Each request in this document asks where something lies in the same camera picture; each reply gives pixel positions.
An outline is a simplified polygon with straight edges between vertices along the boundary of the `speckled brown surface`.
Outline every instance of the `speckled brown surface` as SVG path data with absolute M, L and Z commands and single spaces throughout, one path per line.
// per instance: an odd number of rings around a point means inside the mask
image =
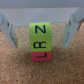
M 29 28 L 16 28 L 14 49 L 0 32 L 0 84 L 84 84 L 84 24 L 66 48 L 62 47 L 65 23 L 51 24 L 52 60 L 32 62 Z

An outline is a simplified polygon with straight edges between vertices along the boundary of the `red block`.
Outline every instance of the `red block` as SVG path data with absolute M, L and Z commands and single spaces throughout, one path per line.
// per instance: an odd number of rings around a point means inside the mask
M 31 52 L 33 61 L 50 61 L 51 51 L 47 52 Z

